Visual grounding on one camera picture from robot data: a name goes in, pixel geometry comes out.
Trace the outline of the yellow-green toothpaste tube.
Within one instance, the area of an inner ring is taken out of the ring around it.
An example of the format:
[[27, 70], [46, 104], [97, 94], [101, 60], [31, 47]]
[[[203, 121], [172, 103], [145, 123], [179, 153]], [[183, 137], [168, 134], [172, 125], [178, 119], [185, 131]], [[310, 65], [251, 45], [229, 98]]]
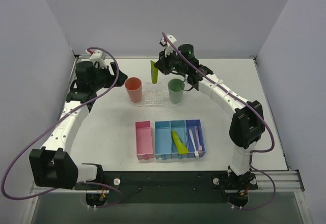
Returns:
[[155, 62], [153, 60], [150, 61], [150, 65], [151, 65], [151, 82], [153, 84], [157, 84], [158, 69], [155, 67]]
[[176, 145], [177, 150], [178, 150], [178, 153], [180, 155], [188, 154], [189, 153], [187, 147], [181, 141], [181, 139], [180, 139], [180, 137], [179, 137], [179, 135], [178, 135], [178, 133], [176, 131], [172, 131], [172, 139], [173, 139], [174, 144]]

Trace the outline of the orange plastic cup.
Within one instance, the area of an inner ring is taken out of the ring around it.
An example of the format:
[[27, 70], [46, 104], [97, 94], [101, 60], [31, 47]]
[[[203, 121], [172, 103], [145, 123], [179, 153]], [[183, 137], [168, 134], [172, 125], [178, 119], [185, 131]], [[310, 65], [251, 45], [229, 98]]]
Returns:
[[133, 103], [138, 103], [142, 99], [142, 82], [139, 78], [131, 77], [125, 81], [125, 87]]

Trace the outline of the green plastic cup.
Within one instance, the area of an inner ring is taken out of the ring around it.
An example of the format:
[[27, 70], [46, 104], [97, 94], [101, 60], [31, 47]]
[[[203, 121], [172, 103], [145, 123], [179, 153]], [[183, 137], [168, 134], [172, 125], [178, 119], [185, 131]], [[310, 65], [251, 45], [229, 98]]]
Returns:
[[174, 104], [178, 104], [182, 101], [183, 91], [184, 91], [184, 83], [180, 79], [171, 79], [168, 82], [168, 90], [170, 101]]

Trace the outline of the clear textured plastic box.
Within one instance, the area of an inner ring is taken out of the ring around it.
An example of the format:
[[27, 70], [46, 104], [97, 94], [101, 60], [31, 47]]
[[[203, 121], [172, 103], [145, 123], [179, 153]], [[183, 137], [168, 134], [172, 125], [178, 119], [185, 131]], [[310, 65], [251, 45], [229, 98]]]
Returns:
[[149, 103], [165, 103], [169, 102], [168, 87], [165, 83], [145, 82], [142, 86], [142, 98]]

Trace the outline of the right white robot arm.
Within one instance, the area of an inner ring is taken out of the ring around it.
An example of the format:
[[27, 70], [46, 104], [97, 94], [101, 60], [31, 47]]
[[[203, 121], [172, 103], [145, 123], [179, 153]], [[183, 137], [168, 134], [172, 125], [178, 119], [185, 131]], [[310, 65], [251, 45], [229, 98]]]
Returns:
[[158, 61], [154, 66], [164, 75], [175, 74], [185, 78], [193, 89], [215, 101], [230, 117], [229, 136], [234, 146], [229, 176], [237, 181], [249, 175], [250, 152], [261, 139], [265, 126], [257, 117], [263, 117], [262, 105], [256, 100], [250, 102], [229, 89], [208, 67], [201, 65], [194, 56], [191, 44], [182, 44], [178, 50], [190, 61], [189, 65], [167, 44], [162, 45]]

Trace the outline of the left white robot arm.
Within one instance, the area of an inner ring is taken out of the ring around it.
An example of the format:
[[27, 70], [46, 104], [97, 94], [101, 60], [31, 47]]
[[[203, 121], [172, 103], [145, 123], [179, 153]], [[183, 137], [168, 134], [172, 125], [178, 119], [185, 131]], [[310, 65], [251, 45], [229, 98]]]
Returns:
[[75, 80], [66, 97], [58, 125], [40, 149], [33, 149], [29, 160], [35, 184], [39, 187], [73, 189], [86, 182], [99, 189], [104, 184], [102, 166], [95, 163], [76, 164], [70, 156], [74, 139], [90, 113], [100, 89], [121, 87], [127, 75], [117, 68], [99, 62], [82, 61], [76, 65]]

